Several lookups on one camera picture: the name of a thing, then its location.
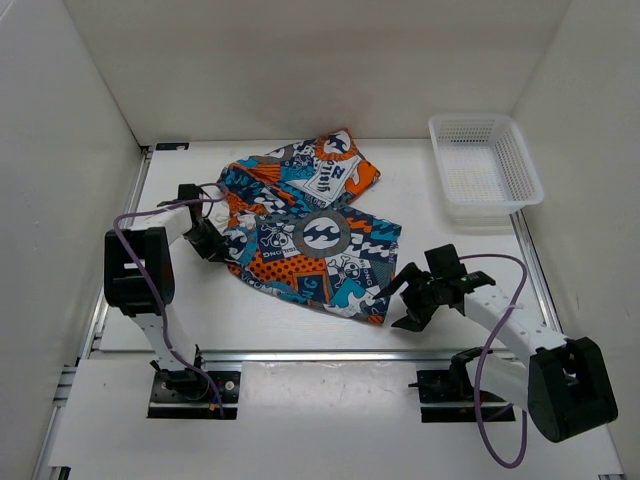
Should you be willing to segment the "colourful patterned shorts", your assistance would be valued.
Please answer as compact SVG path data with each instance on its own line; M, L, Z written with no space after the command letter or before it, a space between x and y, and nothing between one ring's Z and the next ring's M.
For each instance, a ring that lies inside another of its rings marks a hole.
M225 166L229 272L281 300L383 324L402 228L352 205L379 177L347 129Z

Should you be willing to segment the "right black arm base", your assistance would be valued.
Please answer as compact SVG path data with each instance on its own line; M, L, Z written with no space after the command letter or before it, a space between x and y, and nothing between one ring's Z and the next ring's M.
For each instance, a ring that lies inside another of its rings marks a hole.
M475 423L473 391L456 390L447 370L418 370L408 384L418 392L423 424ZM515 421L514 408L502 398L480 392L482 419L488 423Z

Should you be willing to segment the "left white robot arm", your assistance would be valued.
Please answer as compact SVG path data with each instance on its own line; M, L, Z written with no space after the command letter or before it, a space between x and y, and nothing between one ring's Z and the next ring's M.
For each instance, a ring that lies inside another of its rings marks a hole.
M122 214L104 237L104 296L144 333L154 350L152 366L186 399L222 403L204 370L201 351L171 309L176 293L171 245L183 239L203 260L230 261L228 244L209 214L228 189L219 183L181 184L177 197L154 210Z

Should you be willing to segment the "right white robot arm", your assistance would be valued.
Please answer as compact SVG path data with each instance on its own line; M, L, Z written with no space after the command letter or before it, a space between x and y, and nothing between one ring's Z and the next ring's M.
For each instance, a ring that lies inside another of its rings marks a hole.
M521 408L538 431L558 443L615 421L618 406L599 346L571 339L517 310L496 281L470 272L451 244L425 253L428 270L407 264L380 292L399 294L406 314L394 327L423 331L441 307L482 326L490 341L513 354L504 360L490 347L455 354L441 376L423 374L417 387L430 401L477 401L492 394Z

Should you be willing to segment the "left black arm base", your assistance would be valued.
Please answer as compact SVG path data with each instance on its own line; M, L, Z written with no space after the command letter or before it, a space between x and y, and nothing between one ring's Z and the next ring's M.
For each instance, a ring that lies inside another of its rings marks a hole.
M191 370L156 372L150 391L150 419L236 420L241 387L240 371L209 371L221 399L209 383Z

